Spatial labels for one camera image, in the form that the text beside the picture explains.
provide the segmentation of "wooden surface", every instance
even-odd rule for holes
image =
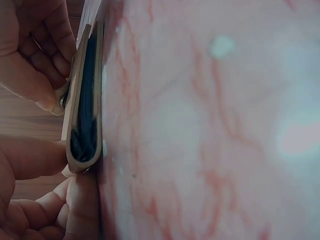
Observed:
[[[74,36],[78,34],[84,0],[67,0],[70,24]],[[34,103],[21,99],[0,87],[0,134],[29,136],[59,141],[63,117],[53,116]],[[61,174],[17,181],[13,199],[35,200],[52,191],[65,179]]]

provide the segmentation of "wallet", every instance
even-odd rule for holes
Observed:
[[[69,170],[87,171],[102,151],[101,80],[104,26],[87,24],[71,62],[66,84],[55,91],[51,113],[64,113],[61,140],[65,141]]]

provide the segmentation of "finger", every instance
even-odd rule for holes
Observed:
[[[75,174],[70,171],[68,164],[65,166],[61,173],[66,178],[71,178],[72,176],[75,176]]]
[[[67,164],[63,145],[0,135],[0,224],[14,193],[15,180],[55,175]]]
[[[28,227],[40,230],[55,223],[60,210],[66,204],[66,195],[70,179],[60,183],[53,191],[47,193],[36,201],[32,200],[11,200],[10,207],[22,209],[28,221]]]
[[[34,101],[51,111],[56,104],[55,92],[41,72],[36,71],[18,52],[0,57],[0,85],[10,92]]]
[[[51,59],[59,73],[64,78],[67,78],[70,73],[71,64],[62,56],[52,36],[49,34],[47,27],[41,24],[36,30],[31,32],[31,35],[45,54]]]
[[[43,73],[54,89],[62,87],[66,80],[55,68],[51,60],[37,46],[31,36],[28,36],[18,51],[32,64],[32,66]]]
[[[16,180],[52,176],[67,164],[63,145],[35,138],[0,136],[0,153],[1,161],[10,166],[0,174],[2,180],[7,175],[5,171],[13,172]]]
[[[62,56],[71,63],[76,53],[76,41],[68,18],[66,1],[62,1],[61,5],[44,20],[44,23]]]
[[[64,239],[65,233],[60,231],[55,226],[45,226],[38,231],[45,240],[62,240]]]
[[[67,191],[69,215],[65,239],[98,239],[99,203],[96,178],[91,174],[78,174],[71,178]]]

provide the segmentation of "hand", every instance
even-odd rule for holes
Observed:
[[[50,111],[76,52],[66,0],[0,1],[0,85]]]
[[[67,164],[58,143],[0,136],[0,239],[98,239],[96,180],[68,178],[42,198],[11,200],[15,181],[51,176]]]

